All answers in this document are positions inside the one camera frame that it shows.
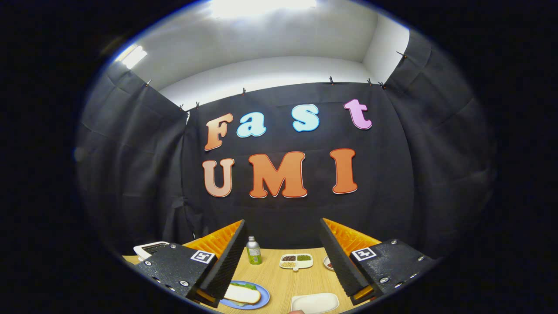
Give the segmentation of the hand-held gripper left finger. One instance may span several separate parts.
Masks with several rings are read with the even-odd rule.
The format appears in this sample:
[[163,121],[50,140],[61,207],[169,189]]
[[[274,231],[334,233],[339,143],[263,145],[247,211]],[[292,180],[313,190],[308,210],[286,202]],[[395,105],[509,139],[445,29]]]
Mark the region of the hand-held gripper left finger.
[[136,272],[180,299],[217,308],[247,240],[241,219],[187,245],[171,243],[135,266]]

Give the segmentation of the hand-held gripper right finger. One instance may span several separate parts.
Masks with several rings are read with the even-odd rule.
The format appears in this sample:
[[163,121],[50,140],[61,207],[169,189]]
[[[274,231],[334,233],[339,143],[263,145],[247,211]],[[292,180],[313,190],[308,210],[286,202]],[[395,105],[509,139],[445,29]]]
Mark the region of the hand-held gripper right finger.
[[320,225],[321,243],[353,305],[401,290],[438,264],[402,240],[382,242],[326,218]]

